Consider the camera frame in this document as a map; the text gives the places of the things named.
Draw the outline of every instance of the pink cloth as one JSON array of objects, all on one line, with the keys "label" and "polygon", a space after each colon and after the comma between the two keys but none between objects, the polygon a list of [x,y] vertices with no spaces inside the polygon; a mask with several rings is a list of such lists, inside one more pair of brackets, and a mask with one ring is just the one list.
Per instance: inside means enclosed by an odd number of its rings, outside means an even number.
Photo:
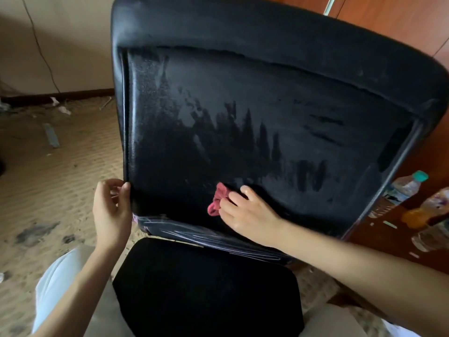
[{"label": "pink cloth", "polygon": [[217,184],[217,190],[215,191],[214,199],[212,200],[212,203],[209,205],[209,207],[207,207],[207,214],[209,214],[210,216],[220,215],[220,213],[218,213],[218,210],[220,209],[220,200],[222,198],[228,198],[230,192],[231,190],[223,183],[220,182],[219,184]]}]

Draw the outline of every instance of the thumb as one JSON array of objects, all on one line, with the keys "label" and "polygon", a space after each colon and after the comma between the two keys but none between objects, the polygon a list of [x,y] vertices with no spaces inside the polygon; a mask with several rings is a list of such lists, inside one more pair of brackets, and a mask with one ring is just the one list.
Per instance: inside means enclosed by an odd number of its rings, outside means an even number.
[{"label": "thumb", "polygon": [[119,192],[119,212],[126,213],[131,212],[131,183],[126,182],[121,188]]}]

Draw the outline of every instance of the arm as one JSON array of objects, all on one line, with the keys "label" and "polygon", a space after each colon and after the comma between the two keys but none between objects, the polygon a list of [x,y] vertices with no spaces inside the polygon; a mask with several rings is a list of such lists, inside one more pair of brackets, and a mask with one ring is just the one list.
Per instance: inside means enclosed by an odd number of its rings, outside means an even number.
[{"label": "arm", "polygon": [[277,248],[339,280],[422,336],[449,335],[449,276],[345,243],[281,219],[251,188],[221,200],[220,216],[239,234]]},{"label": "arm", "polygon": [[[130,188],[129,183],[123,184],[117,179],[98,183],[93,204],[97,231],[95,250],[33,337],[84,335],[112,269],[131,234]],[[117,190],[118,196],[111,197],[111,192]]]}]

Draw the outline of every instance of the dirty floor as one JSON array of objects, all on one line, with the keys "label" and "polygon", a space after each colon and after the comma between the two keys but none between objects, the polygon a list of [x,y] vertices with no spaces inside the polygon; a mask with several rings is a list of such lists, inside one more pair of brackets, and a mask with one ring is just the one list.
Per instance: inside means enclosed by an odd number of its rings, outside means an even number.
[{"label": "dirty floor", "polygon": [[[0,337],[27,336],[34,319],[34,288],[47,267],[81,243],[95,244],[91,213],[100,179],[122,178],[122,148],[112,100],[70,101],[55,107],[0,114]],[[49,145],[43,124],[60,143]],[[144,234],[133,229],[127,249]],[[304,311],[337,292],[333,280],[306,268],[298,276]],[[376,317],[363,318],[370,336],[386,336]]]}]

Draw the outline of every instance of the beige wall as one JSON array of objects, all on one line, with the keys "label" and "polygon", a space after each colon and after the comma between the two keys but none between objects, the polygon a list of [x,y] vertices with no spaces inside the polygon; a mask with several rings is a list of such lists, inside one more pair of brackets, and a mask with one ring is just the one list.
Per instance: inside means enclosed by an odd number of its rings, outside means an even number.
[{"label": "beige wall", "polygon": [[[114,0],[25,0],[61,92],[112,88]],[[22,0],[0,0],[0,96],[56,93]]]}]

